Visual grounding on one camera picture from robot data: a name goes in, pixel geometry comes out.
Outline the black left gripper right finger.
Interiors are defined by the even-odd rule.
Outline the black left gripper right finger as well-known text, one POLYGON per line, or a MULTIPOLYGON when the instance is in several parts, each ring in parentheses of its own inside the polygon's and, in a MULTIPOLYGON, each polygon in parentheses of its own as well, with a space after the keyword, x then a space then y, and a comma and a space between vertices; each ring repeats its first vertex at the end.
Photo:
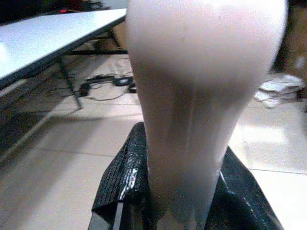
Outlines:
POLYGON ((206 230, 282 230, 255 177, 227 148, 206 230))

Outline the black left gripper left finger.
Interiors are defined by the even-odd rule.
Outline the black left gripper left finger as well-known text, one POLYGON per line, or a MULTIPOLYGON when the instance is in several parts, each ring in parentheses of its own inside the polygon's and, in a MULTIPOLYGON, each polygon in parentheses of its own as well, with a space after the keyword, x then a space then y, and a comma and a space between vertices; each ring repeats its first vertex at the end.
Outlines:
POLYGON ((105 170, 92 206, 94 230, 149 230, 150 193, 143 122, 136 123, 105 170))

